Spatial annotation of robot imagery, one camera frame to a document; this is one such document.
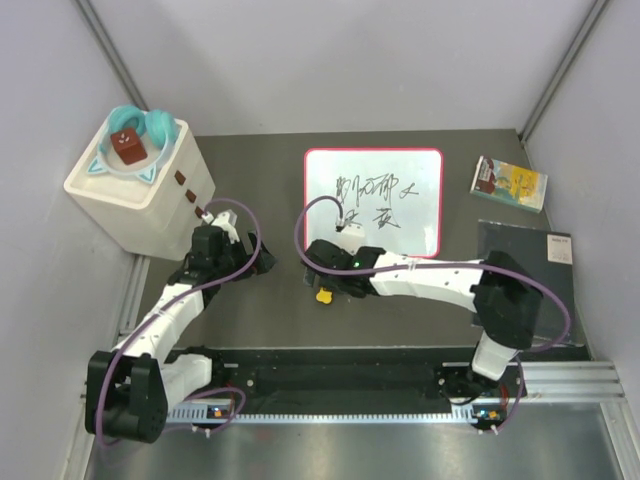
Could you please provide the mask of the yellow bone shaped eraser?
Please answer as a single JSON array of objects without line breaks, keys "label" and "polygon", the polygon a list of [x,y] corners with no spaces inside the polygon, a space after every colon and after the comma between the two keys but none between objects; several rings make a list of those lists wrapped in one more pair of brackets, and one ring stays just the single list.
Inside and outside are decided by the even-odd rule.
[{"label": "yellow bone shaped eraser", "polygon": [[316,293],[315,299],[323,305],[330,305],[333,302],[333,292],[321,287]]}]

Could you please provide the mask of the pink framed whiteboard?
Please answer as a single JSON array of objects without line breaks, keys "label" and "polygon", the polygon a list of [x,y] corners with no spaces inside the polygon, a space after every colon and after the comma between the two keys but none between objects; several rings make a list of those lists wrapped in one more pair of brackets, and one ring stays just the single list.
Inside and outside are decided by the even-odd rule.
[{"label": "pink framed whiteboard", "polygon": [[304,203],[330,195],[365,243],[435,258],[441,249],[444,156],[430,147],[312,148],[303,160]]}]

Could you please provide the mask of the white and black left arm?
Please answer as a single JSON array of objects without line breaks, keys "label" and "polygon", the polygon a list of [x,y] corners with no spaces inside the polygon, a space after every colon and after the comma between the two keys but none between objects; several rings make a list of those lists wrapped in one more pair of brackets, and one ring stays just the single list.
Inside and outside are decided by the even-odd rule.
[{"label": "white and black left arm", "polygon": [[169,276],[159,300],[142,322],[109,351],[88,362],[84,426],[99,441],[112,438],[155,442],[170,411],[191,393],[216,396],[226,387],[225,370],[202,354],[170,352],[186,327],[221,286],[269,272],[275,258],[259,230],[244,245],[234,227],[197,227],[191,248]]}]

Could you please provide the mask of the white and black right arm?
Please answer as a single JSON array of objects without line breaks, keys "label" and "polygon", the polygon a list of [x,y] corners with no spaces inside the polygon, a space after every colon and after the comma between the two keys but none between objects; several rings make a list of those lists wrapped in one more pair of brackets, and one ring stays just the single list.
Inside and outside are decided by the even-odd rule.
[{"label": "white and black right arm", "polygon": [[470,401],[498,389],[511,360],[532,346],[543,299],[539,287],[511,256],[492,252],[484,260],[454,267],[362,246],[350,252],[315,240],[304,252],[307,272],[321,289],[355,298],[409,296],[464,308],[480,321],[482,336],[462,374],[442,374],[441,394]]}]

